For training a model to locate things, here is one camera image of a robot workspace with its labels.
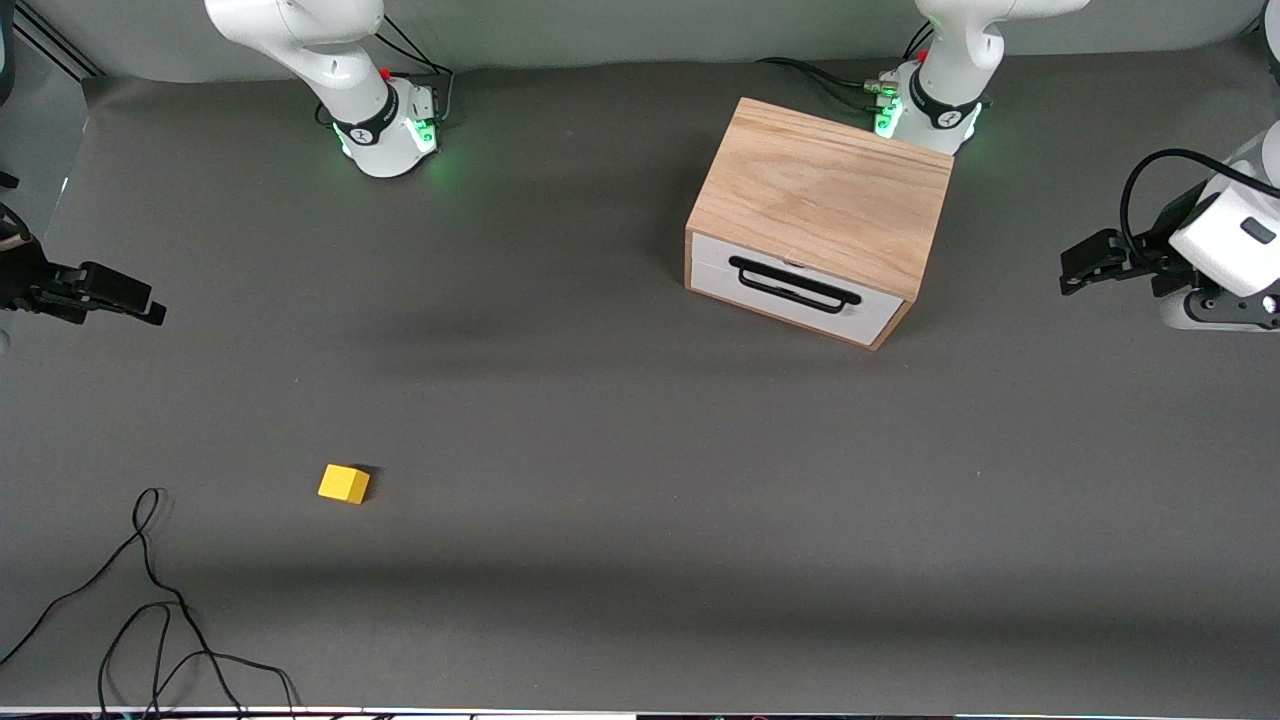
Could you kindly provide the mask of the yellow block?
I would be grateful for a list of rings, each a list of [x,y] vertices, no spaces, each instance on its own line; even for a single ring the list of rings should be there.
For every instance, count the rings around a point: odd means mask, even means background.
[[[371,474],[361,468],[328,464],[317,486],[317,496],[360,505],[365,501],[371,479]]]

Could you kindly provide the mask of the black drawer handle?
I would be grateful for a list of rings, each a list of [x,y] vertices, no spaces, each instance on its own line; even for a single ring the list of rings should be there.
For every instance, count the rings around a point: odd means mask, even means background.
[[[732,255],[728,264],[737,270],[741,286],[819,313],[838,315],[846,307],[863,304],[863,296],[855,291],[842,290],[749,258]]]

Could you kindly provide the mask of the white-fronted wooden drawer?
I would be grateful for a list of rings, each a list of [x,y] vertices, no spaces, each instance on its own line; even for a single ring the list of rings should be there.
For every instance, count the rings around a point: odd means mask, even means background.
[[[727,304],[865,348],[877,346],[881,342],[881,337],[891,331],[892,325],[897,322],[901,311],[908,307],[901,299],[855,286],[850,290],[863,296],[863,304],[855,307],[846,307],[838,315],[829,315],[741,286],[737,279],[737,270],[730,264],[724,264],[723,266],[708,263],[695,264],[692,269],[692,290]]]

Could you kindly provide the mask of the wooden drawer cabinet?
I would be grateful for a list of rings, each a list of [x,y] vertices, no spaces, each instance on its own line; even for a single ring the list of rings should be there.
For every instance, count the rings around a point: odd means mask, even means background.
[[[740,255],[879,291],[908,307],[878,350],[919,296],[952,170],[947,154],[744,97],[685,225],[685,287],[700,293],[695,264]]]

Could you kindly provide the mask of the black metal rail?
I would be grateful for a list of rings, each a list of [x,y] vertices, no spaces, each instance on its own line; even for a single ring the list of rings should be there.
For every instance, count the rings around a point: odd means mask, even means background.
[[[0,0],[0,46],[17,49],[19,41],[74,79],[106,74],[36,8],[33,0]]]

